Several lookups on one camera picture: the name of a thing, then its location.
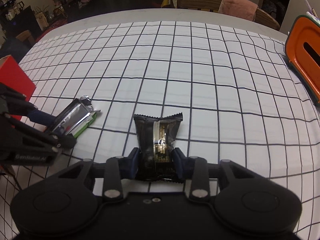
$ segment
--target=chair backrest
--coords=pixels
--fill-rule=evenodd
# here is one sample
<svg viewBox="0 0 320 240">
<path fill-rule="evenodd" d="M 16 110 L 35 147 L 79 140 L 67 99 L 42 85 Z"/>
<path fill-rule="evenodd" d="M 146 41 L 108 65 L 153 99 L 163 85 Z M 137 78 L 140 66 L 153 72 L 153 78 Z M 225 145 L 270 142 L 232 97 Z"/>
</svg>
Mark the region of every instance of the chair backrest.
<svg viewBox="0 0 320 240">
<path fill-rule="evenodd" d="M 218 12 L 222 0 L 177 0 L 177 8 L 180 9 L 204 9 L 211 12 Z M 275 30 L 280 29 L 279 23 L 265 11 L 257 8 L 254 22 L 270 27 Z"/>
<path fill-rule="evenodd" d="M 31 46 L 33 46 L 36 43 L 35 39 L 33 38 L 32 34 L 31 34 L 31 31 L 29 31 L 29 30 L 26 30 L 26 31 L 20 33 L 18 36 L 16 36 L 16 38 L 21 42 L 24 42 L 26 39 L 28 39 Z"/>
</svg>

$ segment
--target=grid tablecloth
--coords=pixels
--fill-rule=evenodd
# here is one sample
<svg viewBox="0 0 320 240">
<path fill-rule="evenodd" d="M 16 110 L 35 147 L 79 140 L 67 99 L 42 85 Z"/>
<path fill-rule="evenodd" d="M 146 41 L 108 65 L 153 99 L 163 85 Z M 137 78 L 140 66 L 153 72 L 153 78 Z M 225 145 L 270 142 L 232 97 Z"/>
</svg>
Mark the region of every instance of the grid tablecloth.
<svg viewBox="0 0 320 240">
<path fill-rule="evenodd" d="M 210 24 L 135 22 L 41 40 L 20 66 L 37 86 L 30 101 L 42 111 L 57 115 L 82 95 L 102 110 L 73 151 L 52 167 L 16 167 L 23 188 L 82 158 L 105 162 L 128 155 L 138 146 L 134 113 L 182 112 L 176 147 L 209 163 L 233 160 L 289 188 L 303 206 L 298 236 L 320 236 L 319 112 L 287 68 L 282 42 Z M 131 191 L 190 187 L 123 183 Z M 101 185 L 98 179 L 96 195 Z M 215 195 L 216 180 L 210 185 Z M 0 177 L 0 239 L 18 233 L 9 211 L 17 192 L 11 178 Z"/>
</svg>

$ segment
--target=silver screw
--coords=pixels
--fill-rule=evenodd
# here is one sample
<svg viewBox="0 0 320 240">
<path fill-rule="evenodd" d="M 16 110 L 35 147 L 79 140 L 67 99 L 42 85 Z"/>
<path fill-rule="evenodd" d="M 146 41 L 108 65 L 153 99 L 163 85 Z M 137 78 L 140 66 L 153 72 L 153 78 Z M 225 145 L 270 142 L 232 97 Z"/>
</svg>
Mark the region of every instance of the silver screw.
<svg viewBox="0 0 320 240">
<path fill-rule="evenodd" d="M 152 201 L 150 199 L 144 199 L 144 200 L 142 200 L 142 202 L 145 203 L 145 204 L 151 204 L 152 203 Z"/>
<path fill-rule="evenodd" d="M 120 191 L 116 189 L 108 189 L 103 193 L 108 198 L 116 198 L 120 196 Z"/>
<path fill-rule="evenodd" d="M 204 189 L 195 189 L 192 192 L 193 196 L 198 197 L 198 198 L 203 198 L 206 197 L 208 195 L 208 192 Z"/>
<path fill-rule="evenodd" d="M 160 201 L 161 201 L 161 198 L 154 197 L 154 198 L 152 199 L 152 201 L 153 201 L 153 202 L 160 202 Z"/>
</svg>

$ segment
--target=pink cloth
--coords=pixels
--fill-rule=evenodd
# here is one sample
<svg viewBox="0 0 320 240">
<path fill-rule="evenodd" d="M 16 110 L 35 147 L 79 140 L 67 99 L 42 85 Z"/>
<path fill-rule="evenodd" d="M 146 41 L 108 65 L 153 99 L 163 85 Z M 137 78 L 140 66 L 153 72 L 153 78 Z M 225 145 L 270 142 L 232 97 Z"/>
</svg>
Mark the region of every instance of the pink cloth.
<svg viewBox="0 0 320 240">
<path fill-rule="evenodd" d="M 222 0 L 219 13 L 254 21 L 258 5 L 248 0 Z"/>
</svg>

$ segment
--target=red box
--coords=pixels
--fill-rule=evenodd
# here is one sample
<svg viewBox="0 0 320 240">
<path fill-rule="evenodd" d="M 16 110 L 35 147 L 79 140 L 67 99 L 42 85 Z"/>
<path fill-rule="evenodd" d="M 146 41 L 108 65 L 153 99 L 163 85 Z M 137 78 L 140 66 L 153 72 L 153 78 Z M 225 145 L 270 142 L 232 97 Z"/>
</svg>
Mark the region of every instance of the red box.
<svg viewBox="0 0 320 240">
<path fill-rule="evenodd" d="M 25 94 L 27 96 L 26 101 L 30 100 L 36 89 L 36 85 L 19 67 L 11 55 L 0 59 L 0 82 L 19 93 Z M 18 120 L 21 119 L 21 116 L 15 115 L 14 117 Z"/>
</svg>

